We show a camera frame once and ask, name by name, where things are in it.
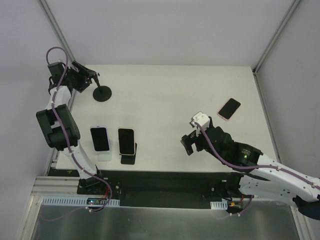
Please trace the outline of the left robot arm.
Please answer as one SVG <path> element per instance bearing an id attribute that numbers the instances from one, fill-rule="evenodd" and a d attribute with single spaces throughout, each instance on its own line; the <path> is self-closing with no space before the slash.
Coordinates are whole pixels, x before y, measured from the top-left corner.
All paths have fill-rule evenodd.
<path id="1" fill-rule="evenodd" d="M 108 189 L 103 175 L 81 146 L 80 130 L 68 108 L 72 92 L 82 93 L 92 81 L 98 80 L 98 75 L 77 61 L 71 64 L 71 67 L 63 62 L 48 65 L 50 99 L 47 107 L 36 113 L 36 119 L 48 146 L 63 153 L 78 171 L 77 193 L 102 195 Z"/>

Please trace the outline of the lilac-cased phone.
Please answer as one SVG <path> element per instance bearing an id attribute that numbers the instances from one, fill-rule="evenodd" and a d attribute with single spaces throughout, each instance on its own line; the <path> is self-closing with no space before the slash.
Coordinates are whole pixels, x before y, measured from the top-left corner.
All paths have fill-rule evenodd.
<path id="1" fill-rule="evenodd" d="M 96 152 L 109 152 L 110 141 L 106 126 L 92 126 L 90 128 L 93 147 Z"/>

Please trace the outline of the beige-cased phone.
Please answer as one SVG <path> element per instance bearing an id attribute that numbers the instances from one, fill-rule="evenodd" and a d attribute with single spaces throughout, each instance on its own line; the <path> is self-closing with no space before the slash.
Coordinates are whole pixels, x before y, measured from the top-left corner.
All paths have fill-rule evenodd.
<path id="1" fill-rule="evenodd" d="M 132 128 L 118 129 L 119 154 L 133 156 L 136 153 L 135 131 Z"/>

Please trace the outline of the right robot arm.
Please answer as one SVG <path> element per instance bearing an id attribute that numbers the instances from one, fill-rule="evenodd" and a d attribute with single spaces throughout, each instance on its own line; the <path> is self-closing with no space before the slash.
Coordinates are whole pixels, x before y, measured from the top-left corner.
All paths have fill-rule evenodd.
<path id="1" fill-rule="evenodd" d="M 219 126 L 213 125 L 212 118 L 200 112 L 192 117 L 194 128 L 181 138 L 188 155 L 193 154 L 192 146 L 198 152 L 206 151 L 223 165 L 240 173 L 237 180 L 225 184 L 230 197 L 239 194 L 273 199 L 296 208 L 302 215 L 320 218 L 320 179 L 298 172 L 270 158 L 261 150 L 234 141 L 231 135 Z"/>

